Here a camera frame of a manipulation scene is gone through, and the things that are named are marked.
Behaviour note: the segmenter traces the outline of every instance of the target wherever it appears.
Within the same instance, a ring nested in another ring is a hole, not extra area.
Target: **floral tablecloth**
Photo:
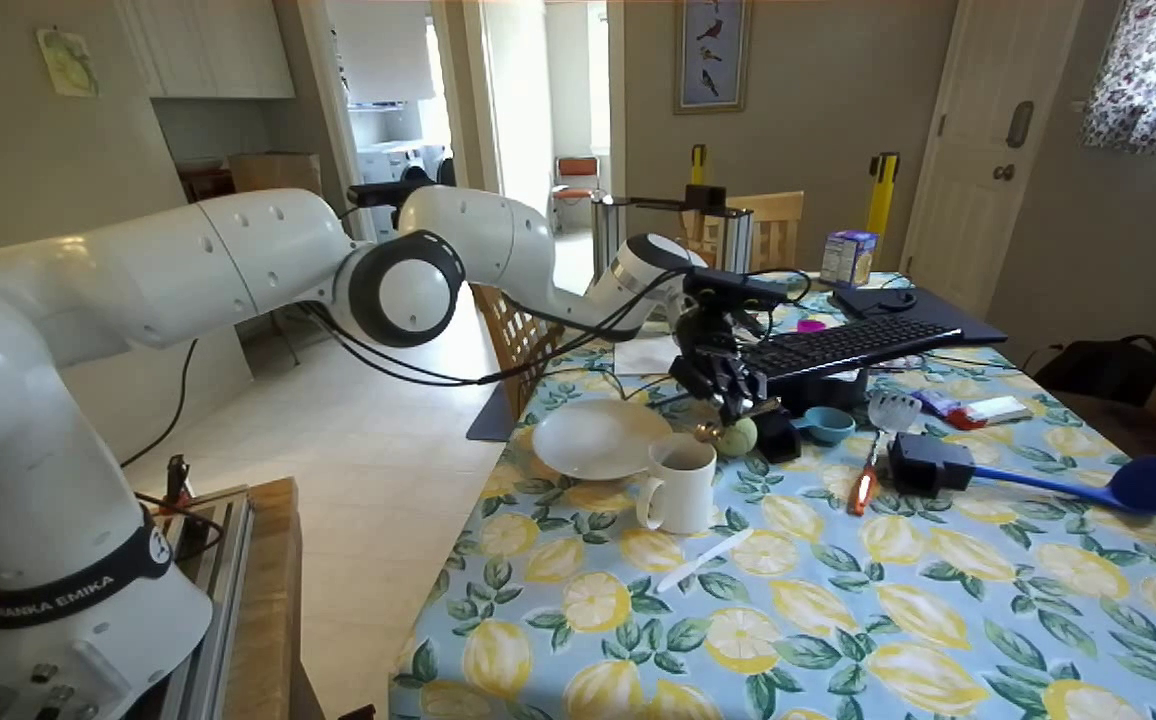
[[[538,389],[416,619],[391,718],[1156,718],[1156,522],[976,485],[849,518],[874,444],[857,431],[794,465],[725,459],[707,536],[646,533],[625,485],[532,452],[553,408],[615,394],[610,372],[610,349],[576,354]],[[1026,400],[1019,423],[926,427],[992,468],[1103,485],[1125,465],[992,349],[881,385]],[[625,396],[678,419],[671,394]]]

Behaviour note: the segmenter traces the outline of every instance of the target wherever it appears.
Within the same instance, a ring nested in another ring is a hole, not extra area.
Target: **spoon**
[[[1156,457],[1128,459],[1125,468],[1114,474],[1103,488],[1065,485],[1048,476],[1019,476],[1019,474],[1001,474],[1001,468],[973,468],[973,476],[1065,491],[1065,497],[1078,497],[1114,512],[1128,512],[1128,518],[1156,518]]]
[[[868,423],[878,427],[868,457],[857,474],[849,512],[865,518],[868,501],[878,497],[878,457],[890,435],[908,431],[921,419],[921,400],[911,396],[878,396],[868,400]]]

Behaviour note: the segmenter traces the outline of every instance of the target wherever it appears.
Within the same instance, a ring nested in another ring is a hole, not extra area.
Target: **bottle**
[[[857,227],[830,231],[821,275],[834,284],[868,284],[878,247],[881,239],[874,231],[857,231]]]

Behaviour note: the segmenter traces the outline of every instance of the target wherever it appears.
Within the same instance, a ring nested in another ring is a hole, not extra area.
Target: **cup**
[[[653,533],[696,536],[713,526],[717,447],[696,435],[664,435],[649,447],[637,518]]]
[[[811,403],[797,427],[816,440],[816,444],[841,444],[857,431],[857,415],[830,408],[830,403]]]

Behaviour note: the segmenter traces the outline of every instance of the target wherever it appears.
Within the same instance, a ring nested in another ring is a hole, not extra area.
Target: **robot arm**
[[[0,718],[34,718],[57,688],[71,710],[120,718],[214,619],[71,403],[65,364],[180,344],[296,300],[384,344],[419,344],[446,331],[465,279],[571,327],[633,335],[669,291],[659,279],[689,266],[649,239],[571,295],[549,279],[544,217],[521,206],[430,189],[406,227],[419,231],[351,244],[326,200],[248,193],[0,247]]]

